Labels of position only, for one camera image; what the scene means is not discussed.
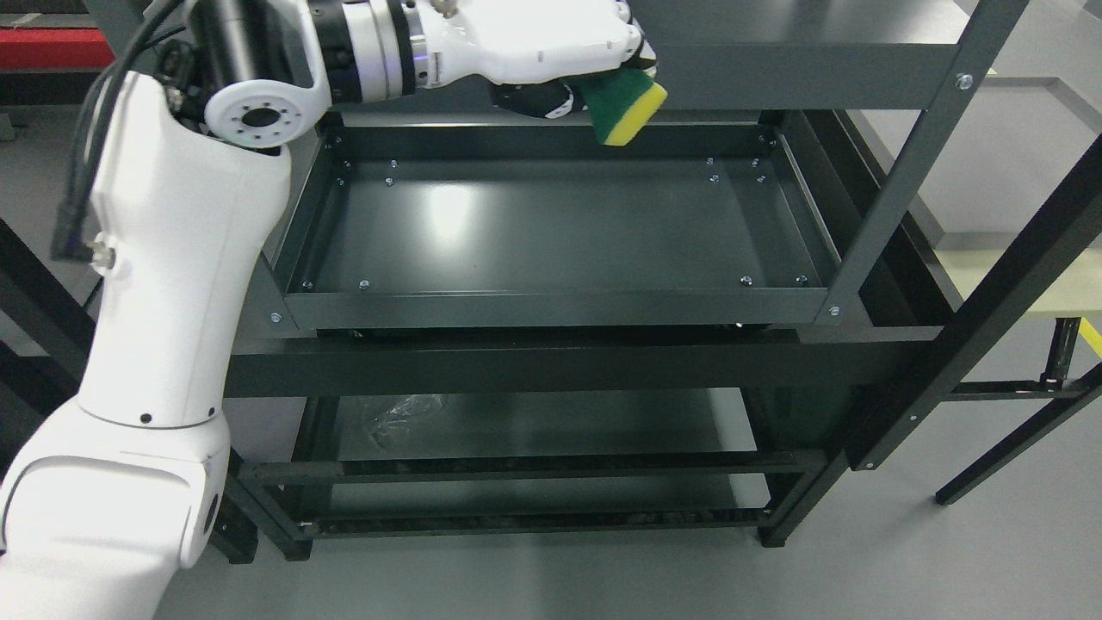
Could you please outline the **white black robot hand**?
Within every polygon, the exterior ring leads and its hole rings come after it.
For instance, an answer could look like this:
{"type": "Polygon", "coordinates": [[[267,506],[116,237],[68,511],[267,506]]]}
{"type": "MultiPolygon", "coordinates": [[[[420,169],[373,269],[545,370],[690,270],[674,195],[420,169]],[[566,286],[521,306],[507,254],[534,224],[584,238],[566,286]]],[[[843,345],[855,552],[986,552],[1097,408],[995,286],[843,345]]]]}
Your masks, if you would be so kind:
{"type": "Polygon", "coordinates": [[[413,1],[424,37],[418,86],[479,76],[495,86],[563,85],[631,68],[657,76],[657,54],[626,1],[413,1]]]}

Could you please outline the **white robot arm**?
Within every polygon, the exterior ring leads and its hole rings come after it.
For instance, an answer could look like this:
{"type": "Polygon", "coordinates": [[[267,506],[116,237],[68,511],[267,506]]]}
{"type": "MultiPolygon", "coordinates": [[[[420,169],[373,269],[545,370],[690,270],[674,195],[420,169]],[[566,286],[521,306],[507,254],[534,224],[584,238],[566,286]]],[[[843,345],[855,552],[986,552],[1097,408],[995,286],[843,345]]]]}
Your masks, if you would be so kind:
{"type": "Polygon", "coordinates": [[[644,51],[622,1],[156,1],[83,106],[51,252],[102,300],[80,387],[3,480],[4,619],[151,619],[224,498],[224,388],[288,142],[331,106],[468,73],[539,84],[644,51]],[[471,23],[489,39],[451,36],[471,23]]]}

